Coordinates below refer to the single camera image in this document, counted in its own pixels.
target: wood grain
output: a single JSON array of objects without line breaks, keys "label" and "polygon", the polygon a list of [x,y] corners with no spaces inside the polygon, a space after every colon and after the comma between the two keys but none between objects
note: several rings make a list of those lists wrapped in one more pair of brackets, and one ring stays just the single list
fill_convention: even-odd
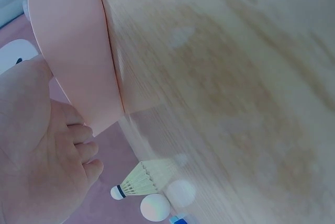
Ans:
[{"label": "wood grain", "polygon": [[140,160],[201,223],[334,223],[334,0],[103,0]]}]

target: finger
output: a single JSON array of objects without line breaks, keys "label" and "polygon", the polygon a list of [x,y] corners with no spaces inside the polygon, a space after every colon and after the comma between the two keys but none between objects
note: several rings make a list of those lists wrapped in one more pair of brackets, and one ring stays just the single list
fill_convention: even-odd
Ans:
[{"label": "finger", "polygon": [[47,81],[52,79],[52,72],[42,55],[37,55],[36,57],[30,59],[30,61],[34,64],[34,66],[36,66],[38,70],[43,73],[43,76]]},{"label": "finger", "polygon": [[98,153],[99,147],[95,142],[90,142],[87,144],[76,144],[75,145],[79,156],[82,159],[82,164],[87,163],[90,159]]},{"label": "finger", "polygon": [[68,126],[71,125],[83,125],[84,124],[84,119],[83,117],[79,114],[79,112],[69,104],[61,103],[61,109],[64,112],[65,115],[65,123]]},{"label": "finger", "polygon": [[92,129],[88,126],[71,125],[68,126],[68,129],[73,137],[74,144],[83,143],[93,135]]},{"label": "finger", "polygon": [[88,164],[83,164],[83,167],[86,172],[87,182],[89,186],[92,186],[103,172],[104,164],[101,162],[101,160],[93,160]]}]

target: wooden surface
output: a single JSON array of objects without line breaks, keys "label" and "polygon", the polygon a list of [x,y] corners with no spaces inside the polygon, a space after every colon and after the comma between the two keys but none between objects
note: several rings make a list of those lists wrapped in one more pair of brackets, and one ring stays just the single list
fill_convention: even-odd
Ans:
[{"label": "wooden surface", "polygon": [[335,0],[103,0],[141,160],[200,223],[335,222]]}]

